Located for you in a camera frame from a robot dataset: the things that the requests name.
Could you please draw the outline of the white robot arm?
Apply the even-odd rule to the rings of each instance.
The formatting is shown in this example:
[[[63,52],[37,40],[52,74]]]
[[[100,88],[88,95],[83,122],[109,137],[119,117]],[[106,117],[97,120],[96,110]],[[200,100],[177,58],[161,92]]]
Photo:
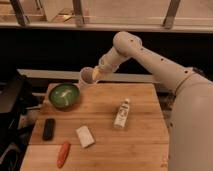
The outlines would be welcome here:
[[[174,95],[170,119],[168,171],[213,171],[213,82],[142,45],[121,31],[94,68],[101,80],[128,59],[135,59]]]

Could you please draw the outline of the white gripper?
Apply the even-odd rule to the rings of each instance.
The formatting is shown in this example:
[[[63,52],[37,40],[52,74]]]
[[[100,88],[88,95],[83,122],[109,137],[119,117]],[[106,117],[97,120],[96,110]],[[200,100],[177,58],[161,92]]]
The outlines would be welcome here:
[[[118,70],[119,66],[128,60],[128,57],[123,56],[115,49],[110,49],[104,54],[98,62],[98,66],[93,69],[92,79],[98,81],[102,74],[111,74]]]

